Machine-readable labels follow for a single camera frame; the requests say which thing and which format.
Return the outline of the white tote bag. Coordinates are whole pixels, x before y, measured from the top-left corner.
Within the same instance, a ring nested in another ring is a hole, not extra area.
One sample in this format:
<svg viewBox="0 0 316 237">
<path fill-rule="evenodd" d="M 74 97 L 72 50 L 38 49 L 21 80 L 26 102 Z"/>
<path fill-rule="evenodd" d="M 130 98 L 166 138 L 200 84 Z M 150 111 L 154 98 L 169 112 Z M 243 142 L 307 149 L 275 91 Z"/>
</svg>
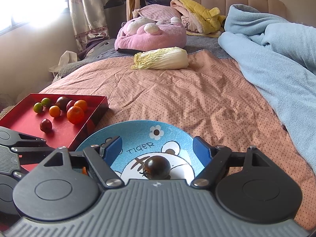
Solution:
<svg viewBox="0 0 316 237">
<path fill-rule="evenodd" d="M 77 54 L 73 51 L 65 51 L 60 59 L 57 65 L 54 65 L 52 67 L 49 67 L 48 71 L 50 73 L 53 74 L 53 82 L 59 80 L 61 78 L 61 76 L 59 75 L 59 71 L 62 69 L 63 66 L 69 64 L 69 63 L 73 63 L 73 62 L 77 62 L 78 61 L 78 57 Z"/>
</svg>

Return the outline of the yellow-orange kumquat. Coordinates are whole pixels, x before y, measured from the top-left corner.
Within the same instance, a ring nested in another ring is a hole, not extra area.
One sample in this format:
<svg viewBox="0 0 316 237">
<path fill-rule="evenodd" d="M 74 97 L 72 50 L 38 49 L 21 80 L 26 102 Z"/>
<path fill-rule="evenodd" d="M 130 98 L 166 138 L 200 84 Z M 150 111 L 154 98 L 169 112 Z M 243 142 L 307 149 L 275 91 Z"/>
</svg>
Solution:
<svg viewBox="0 0 316 237">
<path fill-rule="evenodd" d="M 49 108 L 49 115 L 53 118 L 58 118 L 61 115 L 61 109 L 58 106 L 53 105 Z"/>
</svg>

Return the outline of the dark red plum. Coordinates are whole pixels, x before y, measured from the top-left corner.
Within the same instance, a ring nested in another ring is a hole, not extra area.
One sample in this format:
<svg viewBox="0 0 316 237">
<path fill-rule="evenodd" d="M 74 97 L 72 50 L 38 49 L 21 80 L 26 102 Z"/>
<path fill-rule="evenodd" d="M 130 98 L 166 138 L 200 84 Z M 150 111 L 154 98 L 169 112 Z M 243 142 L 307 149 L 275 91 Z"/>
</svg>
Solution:
<svg viewBox="0 0 316 237">
<path fill-rule="evenodd" d="M 49 119 L 45 118 L 40 122 L 40 130 L 42 132 L 49 133 L 52 131 L 52 129 L 53 129 L 53 125 Z"/>
</svg>

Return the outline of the small orange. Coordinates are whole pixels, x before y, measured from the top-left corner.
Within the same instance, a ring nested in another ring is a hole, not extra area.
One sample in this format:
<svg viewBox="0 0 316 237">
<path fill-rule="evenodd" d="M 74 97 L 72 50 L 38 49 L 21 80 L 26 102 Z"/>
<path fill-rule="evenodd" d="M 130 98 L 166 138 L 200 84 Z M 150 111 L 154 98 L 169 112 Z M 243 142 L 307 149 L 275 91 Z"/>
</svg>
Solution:
<svg viewBox="0 0 316 237">
<path fill-rule="evenodd" d="M 74 106 L 81 108 L 83 111 L 86 111 L 88 109 L 88 104 L 85 100 L 77 100 L 74 103 Z"/>
</svg>

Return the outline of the green fruit back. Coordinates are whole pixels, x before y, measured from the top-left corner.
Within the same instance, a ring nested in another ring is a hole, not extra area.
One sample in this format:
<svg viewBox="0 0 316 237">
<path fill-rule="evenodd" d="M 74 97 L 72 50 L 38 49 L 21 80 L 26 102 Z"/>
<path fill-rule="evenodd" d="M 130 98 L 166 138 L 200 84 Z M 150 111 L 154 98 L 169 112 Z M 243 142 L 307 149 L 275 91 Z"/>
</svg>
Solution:
<svg viewBox="0 0 316 237">
<path fill-rule="evenodd" d="M 45 98 L 43 98 L 43 99 L 41 100 L 41 104 L 42 104 L 42 106 L 45 107 L 45 108 L 50 108 L 50 106 L 51 106 L 51 99 L 45 97 Z"/>
</svg>

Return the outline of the large orange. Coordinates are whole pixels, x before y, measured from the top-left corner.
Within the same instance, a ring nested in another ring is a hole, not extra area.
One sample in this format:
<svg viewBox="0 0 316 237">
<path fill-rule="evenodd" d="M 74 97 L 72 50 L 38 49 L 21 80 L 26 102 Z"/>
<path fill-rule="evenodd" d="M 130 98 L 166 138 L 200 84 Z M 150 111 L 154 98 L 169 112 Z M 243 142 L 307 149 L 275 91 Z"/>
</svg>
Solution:
<svg viewBox="0 0 316 237">
<path fill-rule="evenodd" d="M 68 109 L 66 116 L 70 123 L 77 125 L 84 120 L 85 113 L 81 107 L 72 106 Z"/>
</svg>

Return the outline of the dark brown tomato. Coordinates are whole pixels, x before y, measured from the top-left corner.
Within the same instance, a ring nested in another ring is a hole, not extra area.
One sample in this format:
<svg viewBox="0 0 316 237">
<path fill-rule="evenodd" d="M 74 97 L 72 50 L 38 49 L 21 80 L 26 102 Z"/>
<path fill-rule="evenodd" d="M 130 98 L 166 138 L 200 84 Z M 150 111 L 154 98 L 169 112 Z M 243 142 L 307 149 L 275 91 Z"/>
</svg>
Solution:
<svg viewBox="0 0 316 237">
<path fill-rule="evenodd" d="M 66 107 L 69 101 L 69 98 L 61 96 L 56 100 L 55 105 L 58 106 L 61 111 L 66 111 Z"/>
</svg>

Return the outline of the grey shark plush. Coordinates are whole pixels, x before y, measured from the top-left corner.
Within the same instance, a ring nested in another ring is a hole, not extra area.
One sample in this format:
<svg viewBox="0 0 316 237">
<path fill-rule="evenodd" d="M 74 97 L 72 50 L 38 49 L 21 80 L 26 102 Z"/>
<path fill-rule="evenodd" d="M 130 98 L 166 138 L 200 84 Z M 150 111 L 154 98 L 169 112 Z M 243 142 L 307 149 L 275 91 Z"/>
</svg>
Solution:
<svg viewBox="0 0 316 237">
<path fill-rule="evenodd" d="M 77 62 L 69 63 L 63 66 L 62 69 L 59 71 L 59 75 L 61 76 L 61 78 L 64 78 L 86 64 L 97 62 L 107 58 L 132 56 L 131 54 L 120 53 L 116 51 L 114 48 L 114 43 L 115 39 L 107 39 L 92 44 L 91 47 L 84 50 L 82 53 L 77 54 Z"/>
</svg>

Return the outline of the green fruit front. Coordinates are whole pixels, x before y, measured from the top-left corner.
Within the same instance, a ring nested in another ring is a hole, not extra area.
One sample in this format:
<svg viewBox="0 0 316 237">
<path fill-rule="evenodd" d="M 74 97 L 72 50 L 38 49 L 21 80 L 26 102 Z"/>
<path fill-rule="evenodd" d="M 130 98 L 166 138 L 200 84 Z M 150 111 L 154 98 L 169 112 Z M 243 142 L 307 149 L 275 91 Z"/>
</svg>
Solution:
<svg viewBox="0 0 316 237">
<path fill-rule="evenodd" d="M 37 102 L 33 106 L 33 111 L 35 113 L 41 113 L 43 111 L 43 105 L 40 102 Z"/>
</svg>

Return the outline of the red plum with stem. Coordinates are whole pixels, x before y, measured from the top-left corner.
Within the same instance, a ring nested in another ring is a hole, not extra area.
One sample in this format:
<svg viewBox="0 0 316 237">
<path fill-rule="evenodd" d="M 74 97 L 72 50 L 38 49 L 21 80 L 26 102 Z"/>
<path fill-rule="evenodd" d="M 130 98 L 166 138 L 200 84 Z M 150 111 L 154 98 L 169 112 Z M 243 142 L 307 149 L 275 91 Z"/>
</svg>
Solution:
<svg viewBox="0 0 316 237">
<path fill-rule="evenodd" d="M 73 107 L 75 104 L 75 101 L 74 100 L 70 100 L 68 102 L 68 104 L 66 105 L 66 111 L 68 111 L 71 107 Z"/>
</svg>

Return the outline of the green fruit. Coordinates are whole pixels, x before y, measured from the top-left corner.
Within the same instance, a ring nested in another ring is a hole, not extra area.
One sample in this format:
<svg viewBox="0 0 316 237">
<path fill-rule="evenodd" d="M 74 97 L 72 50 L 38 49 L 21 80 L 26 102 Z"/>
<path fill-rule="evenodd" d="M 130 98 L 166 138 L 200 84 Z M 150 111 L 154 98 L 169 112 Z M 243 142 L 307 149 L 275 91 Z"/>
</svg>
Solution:
<svg viewBox="0 0 316 237">
<path fill-rule="evenodd" d="M 43 99 L 41 100 L 41 104 L 42 104 L 42 106 L 45 107 L 45 108 L 50 108 L 50 106 L 51 106 L 51 99 L 45 97 L 45 98 L 43 98 Z"/>
<path fill-rule="evenodd" d="M 33 106 L 33 111 L 35 113 L 41 113 L 43 111 L 43 105 L 40 102 L 37 102 Z"/>
</svg>

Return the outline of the yellow plush blanket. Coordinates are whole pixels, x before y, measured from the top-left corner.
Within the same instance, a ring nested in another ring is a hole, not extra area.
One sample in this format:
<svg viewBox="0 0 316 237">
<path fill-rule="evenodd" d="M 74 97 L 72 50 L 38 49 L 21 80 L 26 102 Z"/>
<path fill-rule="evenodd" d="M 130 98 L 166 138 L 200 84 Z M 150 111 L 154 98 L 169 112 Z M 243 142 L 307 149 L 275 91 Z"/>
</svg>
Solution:
<svg viewBox="0 0 316 237">
<path fill-rule="evenodd" d="M 193 0 L 171 0 L 170 6 L 181 14 L 187 35 L 218 38 L 224 31 L 226 16 L 217 7 L 208 9 Z"/>
</svg>

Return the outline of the red tray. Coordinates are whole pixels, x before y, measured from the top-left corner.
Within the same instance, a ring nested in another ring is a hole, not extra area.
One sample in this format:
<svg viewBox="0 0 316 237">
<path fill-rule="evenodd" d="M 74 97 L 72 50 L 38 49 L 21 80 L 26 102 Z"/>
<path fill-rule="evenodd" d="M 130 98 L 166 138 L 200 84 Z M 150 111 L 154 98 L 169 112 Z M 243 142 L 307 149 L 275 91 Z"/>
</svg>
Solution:
<svg viewBox="0 0 316 237">
<path fill-rule="evenodd" d="M 41 137 L 48 146 L 57 148 L 66 146 L 75 151 L 80 144 L 94 133 L 96 126 L 108 109 L 105 96 L 65 94 L 70 100 L 85 100 L 88 105 L 85 117 L 79 124 L 68 121 L 66 112 L 61 112 L 57 118 L 49 115 L 49 110 L 35 113 L 33 106 L 43 98 L 49 98 L 55 103 L 62 94 L 29 94 L 14 106 L 2 119 L 1 126 L 24 134 Z"/>
</svg>

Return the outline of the napa cabbage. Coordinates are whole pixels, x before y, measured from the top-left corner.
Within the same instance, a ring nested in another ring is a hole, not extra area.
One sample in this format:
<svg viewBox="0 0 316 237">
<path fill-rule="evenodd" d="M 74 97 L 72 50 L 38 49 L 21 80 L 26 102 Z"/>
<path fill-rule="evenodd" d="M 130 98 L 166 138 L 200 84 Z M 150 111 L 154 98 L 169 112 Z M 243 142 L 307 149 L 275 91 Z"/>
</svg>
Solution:
<svg viewBox="0 0 316 237">
<path fill-rule="evenodd" d="M 179 47 L 161 48 L 134 55 L 133 70 L 179 70 L 189 65 L 186 50 Z"/>
</svg>

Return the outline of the pink dotted bedspread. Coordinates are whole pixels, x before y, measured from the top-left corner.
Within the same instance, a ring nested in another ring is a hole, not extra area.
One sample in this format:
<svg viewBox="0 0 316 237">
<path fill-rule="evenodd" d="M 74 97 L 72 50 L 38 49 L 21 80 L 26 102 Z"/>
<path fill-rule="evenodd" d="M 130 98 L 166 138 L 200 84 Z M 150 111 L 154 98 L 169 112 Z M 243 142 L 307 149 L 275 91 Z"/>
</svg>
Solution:
<svg viewBox="0 0 316 237">
<path fill-rule="evenodd" d="M 315 229 L 315 174 L 285 127 L 232 59 L 203 50 L 181 70 L 134 70 L 132 57 L 89 63 L 44 89 L 50 94 L 101 95 L 109 109 L 98 127 L 149 119 L 181 128 L 234 151 L 257 146 L 299 184 L 296 222 Z"/>
</svg>

